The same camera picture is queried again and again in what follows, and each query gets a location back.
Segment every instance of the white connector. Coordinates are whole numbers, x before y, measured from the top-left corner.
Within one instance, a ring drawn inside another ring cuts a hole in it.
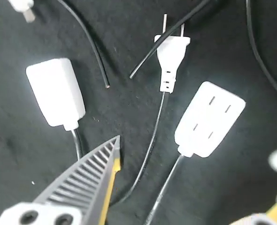
[[[166,31],[167,14],[163,18],[162,32]],[[181,26],[180,36],[169,36],[157,49],[158,61],[162,68],[160,91],[172,93],[176,82],[178,67],[185,56],[186,47],[191,39],[184,37],[185,25]]]
[[[178,151],[186,157],[208,157],[221,143],[245,108],[238,96],[204,82],[175,131]]]
[[[8,0],[16,12],[22,13],[27,23],[35,20],[35,15],[31,8],[34,5],[34,0]]]
[[[79,85],[69,59],[53,59],[27,67],[26,74],[37,103],[52,127],[78,128],[85,115]]]

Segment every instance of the plug body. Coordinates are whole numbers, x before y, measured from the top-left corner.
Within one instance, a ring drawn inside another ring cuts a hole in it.
[[[35,20],[35,15],[31,8],[34,5],[34,0],[8,0],[16,12],[22,13],[26,22],[31,23]]]
[[[160,91],[172,93],[176,82],[178,67],[185,56],[191,39],[182,36],[169,36],[157,49],[158,61],[162,68]]]
[[[26,74],[37,103],[52,127],[78,128],[85,115],[79,85],[69,59],[53,59],[28,66]]]

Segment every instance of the power cord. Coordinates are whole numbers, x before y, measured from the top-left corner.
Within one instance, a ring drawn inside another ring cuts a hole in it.
[[[66,10],[68,10],[72,14],[72,16],[77,20],[77,22],[81,26],[82,30],[84,31],[87,39],[89,40],[89,42],[91,44],[92,50],[93,50],[93,52],[95,54],[95,57],[97,59],[97,62],[98,62],[98,65],[99,65],[99,68],[100,68],[100,71],[101,71],[101,75],[102,75],[102,78],[103,78],[103,81],[104,81],[104,84],[105,84],[105,88],[109,88],[110,85],[109,85],[108,77],[106,75],[102,59],[100,57],[98,48],[97,48],[97,46],[96,46],[96,44],[94,42],[94,39],[93,39],[91,33],[88,31],[88,29],[86,28],[84,22],[80,19],[80,17],[76,13],[76,11],[71,8],[71,6],[69,6],[64,0],[57,0],[57,1],[60,4],[62,4],[62,6],[65,7]]]
[[[204,82],[183,114],[175,131],[175,142],[179,145],[178,156],[144,225],[150,225],[168,189],[177,168],[184,158],[194,154],[209,157],[222,142],[245,108],[240,97],[210,83]]]
[[[162,93],[161,104],[159,106],[159,110],[158,110],[158,113],[157,113],[157,118],[156,118],[154,130],[153,130],[153,133],[152,133],[151,141],[149,143],[149,146],[148,146],[148,149],[147,149],[144,161],[143,161],[142,166],[141,166],[141,168],[139,170],[139,173],[137,174],[136,179],[134,180],[134,182],[133,182],[132,186],[130,187],[130,189],[119,200],[110,203],[110,205],[109,205],[110,207],[112,207],[112,206],[114,206],[116,204],[122,203],[126,199],[128,199],[129,196],[132,194],[133,190],[138,185],[140,179],[142,178],[142,176],[144,174],[144,171],[145,171],[145,168],[146,168],[147,161],[148,161],[149,156],[150,156],[150,154],[152,152],[153,143],[154,143],[154,140],[155,140],[155,137],[156,137],[157,128],[158,128],[158,124],[159,124],[159,119],[160,119],[160,116],[161,116],[162,111],[163,111],[164,102],[165,102],[165,99],[166,99],[166,102],[168,101],[168,97],[169,97],[169,94],[167,92],[163,92]]]
[[[151,211],[148,214],[148,217],[146,219],[146,221],[144,222],[144,225],[150,225],[151,222],[153,221],[155,214],[157,212],[158,206],[162,201],[162,197],[164,196],[164,194],[166,193],[168,186],[170,184],[170,181],[173,179],[175,172],[177,171],[178,166],[180,165],[180,163],[183,161],[185,157],[183,155],[179,155],[176,162],[174,163],[165,183],[163,184],[159,194],[157,195],[156,201],[151,209]]]
[[[247,29],[248,29],[248,36],[250,45],[253,51],[253,54],[255,56],[256,61],[260,65],[263,73],[267,77],[268,81],[272,85],[272,87],[277,91],[277,81],[276,79],[271,75],[269,70],[267,69],[265,63],[263,62],[261,55],[258,52],[256,41],[254,38],[254,30],[253,30],[253,24],[252,24],[252,13],[251,13],[251,0],[246,0],[246,17],[247,17]]]
[[[79,137],[79,133],[78,130],[71,130],[72,134],[73,134],[73,139],[74,139],[74,143],[75,143],[75,148],[76,148],[76,153],[77,153],[77,160],[80,160],[83,156],[82,150],[81,150],[81,142],[80,142],[80,137]]]

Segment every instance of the extension cord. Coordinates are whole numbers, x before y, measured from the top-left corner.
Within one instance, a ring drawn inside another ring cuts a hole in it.
[[[175,131],[175,142],[180,153],[170,171],[144,225],[150,225],[157,208],[184,157],[193,154],[208,157],[221,143],[245,108],[238,96],[210,83],[204,82],[186,109]]]

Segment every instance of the black background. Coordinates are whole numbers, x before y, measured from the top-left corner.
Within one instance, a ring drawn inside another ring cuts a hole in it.
[[[152,57],[129,80],[130,71],[162,30],[197,0],[73,0],[98,39],[111,88],[85,35],[56,0],[35,0],[37,19],[27,24],[0,0],[0,214],[15,203],[32,201],[76,160],[63,127],[50,127],[25,75],[28,65],[68,57],[79,82],[86,115],[79,131],[88,149],[122,135],[124,168],[113,197],[133,182],[150,141],[161,99],[160,66]],[[259,49],[277,78],[277,1],[254,0]],[[246,108],[216,151],[181,165],[154,224],[220,225],[271,207],[277,174],[268,165],[277,149],[277,93],[258,67],[246,32],[245,1],[229,0],[211,16],[187,23],[191,37],[174,92],[161,118],[145,176],[124,204],[108,213],[109,225],[142,224],[177,158],[174,131],[203,81],[213,82],[246,101]]]

